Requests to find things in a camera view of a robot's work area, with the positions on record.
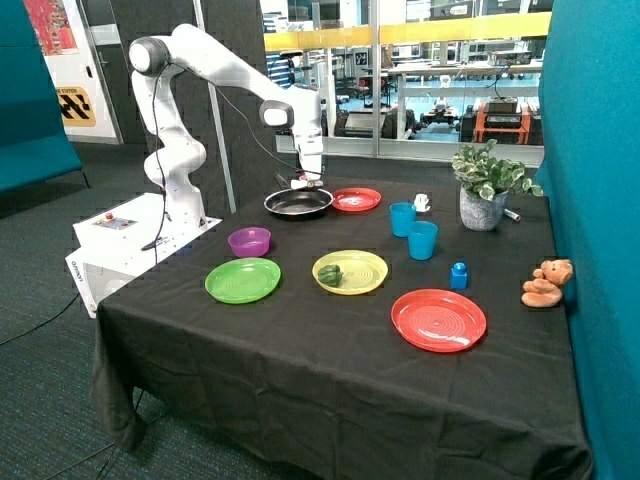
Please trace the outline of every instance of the teal partition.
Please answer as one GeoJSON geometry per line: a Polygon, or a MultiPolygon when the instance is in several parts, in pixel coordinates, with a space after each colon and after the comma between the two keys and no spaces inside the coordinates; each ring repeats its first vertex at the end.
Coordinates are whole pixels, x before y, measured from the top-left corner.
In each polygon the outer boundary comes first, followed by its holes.
{"type": "Polygon", "coordinates": [[[640,478],[640,42],[629,2],[556,1],[541,84],[545,160],[595,478],[640,478]]]}
{"type": "Polygon", "coordinates": [[[80,170],[22,0],[2,3],[0,192],[80,170]]]}

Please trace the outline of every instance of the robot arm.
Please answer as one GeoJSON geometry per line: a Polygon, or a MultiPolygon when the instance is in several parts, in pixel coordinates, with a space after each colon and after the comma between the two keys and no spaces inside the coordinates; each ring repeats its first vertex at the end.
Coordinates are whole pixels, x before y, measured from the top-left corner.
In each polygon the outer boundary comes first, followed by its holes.
{"type": "Polygon", "coordinates": [[[317,91],[299,85],[287,90],[279,87],[193,25],[180,25],[171,36],[138,39],[132,43],[129,57],[135,69],[133,91],[144,123],[164,145],[146,159],[145,172],[154,183],[165,187],[167,213],[172,221],[193,225],[205,218],[200,191],[190,183],[188,174],[202,165],[206,152],[182,123],[170,87],[171,79],[185,70],[215,86],[243,88],[262,98],[262,122],[291,129],[307,180],[321,184],[322,128],[317,91]]]}

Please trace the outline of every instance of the blue cup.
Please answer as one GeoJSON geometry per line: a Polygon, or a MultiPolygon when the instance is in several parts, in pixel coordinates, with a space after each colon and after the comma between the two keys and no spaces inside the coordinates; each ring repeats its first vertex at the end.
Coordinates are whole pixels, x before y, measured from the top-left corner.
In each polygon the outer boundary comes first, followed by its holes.
{"type": "Polygon", "coordinates": [[[416,221],[416,206],[409,202],[394,203],[391,210],[391,231],[396,237],[409,235],[409,225],[416,221]]]}
{"type": "Polygon", "coordinates": [[[436,245],[438,226],[431,222],[413,222],[409,225],[409,255],[415,260],[428,260],[436,245]]]}

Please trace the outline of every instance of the large red plate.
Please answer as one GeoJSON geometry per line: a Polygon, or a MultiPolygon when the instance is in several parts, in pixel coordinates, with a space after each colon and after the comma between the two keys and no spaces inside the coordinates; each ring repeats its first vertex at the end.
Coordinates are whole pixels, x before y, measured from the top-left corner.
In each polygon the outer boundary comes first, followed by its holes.
{"type": "Polygon", "coordinates": [[[375,208],[381,198],[370,188],[343,188],[333,193],[333,206],[346,212],[363,212],[375,208]]]}
{"type": "Polygon", "coordinates": [[[446,290],[414,290],[391,308],[400,335],[416,347],[432,352],[458,352],[476,343],[487,329],[480,307],[446,290]]]}

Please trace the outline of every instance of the frying pan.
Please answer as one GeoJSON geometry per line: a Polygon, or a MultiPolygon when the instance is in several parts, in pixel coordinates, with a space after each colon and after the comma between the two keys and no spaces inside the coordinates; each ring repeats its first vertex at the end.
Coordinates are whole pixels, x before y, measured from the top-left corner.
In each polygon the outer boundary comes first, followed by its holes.
{"type": "Polygon", "coordinates": [[[288,188],[287,181],[278,173],[274,175],[285,190],[269,195],[264,206],[271,213],[283,218],[298,219],[323,214],[333,202],[333,195],[320,188],[288,188]]]}

